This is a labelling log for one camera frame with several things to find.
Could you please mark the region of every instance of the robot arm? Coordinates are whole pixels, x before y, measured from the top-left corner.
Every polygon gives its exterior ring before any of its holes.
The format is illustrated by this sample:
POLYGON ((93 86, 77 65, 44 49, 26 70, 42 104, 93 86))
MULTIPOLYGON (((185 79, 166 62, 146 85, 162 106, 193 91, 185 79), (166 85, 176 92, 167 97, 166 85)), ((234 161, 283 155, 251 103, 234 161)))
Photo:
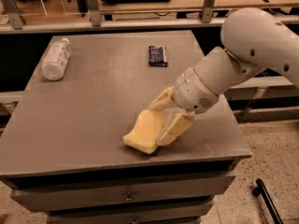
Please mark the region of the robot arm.
POLYGON ((299 36, 269 13, 257 8, 234 12, 221 28, 225 49, 214 48, 188 68, 154 100, 149 109, 170 112, 156 143, 169 145, 188 130, 193 115, 208 111, 219 95, 270 68, 299 87, 299 36))

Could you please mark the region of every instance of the speckled floor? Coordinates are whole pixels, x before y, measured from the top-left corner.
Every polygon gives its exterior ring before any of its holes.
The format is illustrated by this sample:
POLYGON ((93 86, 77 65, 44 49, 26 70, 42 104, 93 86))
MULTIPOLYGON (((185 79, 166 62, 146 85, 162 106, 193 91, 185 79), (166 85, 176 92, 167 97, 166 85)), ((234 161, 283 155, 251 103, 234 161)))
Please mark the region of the speckled floor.
MULTIPOLYGON (((242 123, 253 156, 236 167, 236 179, 202 224, 274 223, 262 197, 251 195, 257 178, 265 183, 284 224, 299 223, 299 107, 254 110, 242 123)), ((10 190, 0 183, 0 224, 43 224, 46 216, 31 214, 9 199, 10 190)))

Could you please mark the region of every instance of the white robotic arm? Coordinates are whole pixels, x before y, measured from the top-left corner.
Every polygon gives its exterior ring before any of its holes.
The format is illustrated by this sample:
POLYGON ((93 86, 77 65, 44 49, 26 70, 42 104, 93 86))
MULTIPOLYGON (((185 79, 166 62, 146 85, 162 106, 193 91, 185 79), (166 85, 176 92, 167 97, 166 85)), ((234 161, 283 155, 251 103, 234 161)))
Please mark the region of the white robotic arm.
POLYGON ((176 81, 173 99, 204 113, 220 94, 270 68, 299 87, 299 36, 257 8, 234 12, 221 28, 225 49, 214 48, 176 81))

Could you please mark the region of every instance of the yellow sponge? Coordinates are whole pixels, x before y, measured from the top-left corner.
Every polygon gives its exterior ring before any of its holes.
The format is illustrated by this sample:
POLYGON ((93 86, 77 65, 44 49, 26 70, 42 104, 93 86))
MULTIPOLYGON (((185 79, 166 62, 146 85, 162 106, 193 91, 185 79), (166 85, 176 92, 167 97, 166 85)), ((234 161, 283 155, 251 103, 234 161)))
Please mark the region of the yellow sponge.
POLYGON ((167 115, 156 110, 143 110, 134 128, 123 137, 124 144, 144 153, 154 152, 158 146, 156 139, 165 125, 167 115))

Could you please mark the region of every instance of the bottle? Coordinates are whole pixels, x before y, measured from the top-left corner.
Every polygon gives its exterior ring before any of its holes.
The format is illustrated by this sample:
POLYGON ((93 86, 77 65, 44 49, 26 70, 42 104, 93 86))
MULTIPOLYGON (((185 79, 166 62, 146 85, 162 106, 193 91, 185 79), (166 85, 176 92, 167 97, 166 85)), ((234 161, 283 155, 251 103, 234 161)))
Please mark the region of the bottle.
POLYGON ((41 74, 49 80, 59 80, 64 76, 64 71, 71 56, 69 40, 63 38, 54 42, 41 64, 41 74))

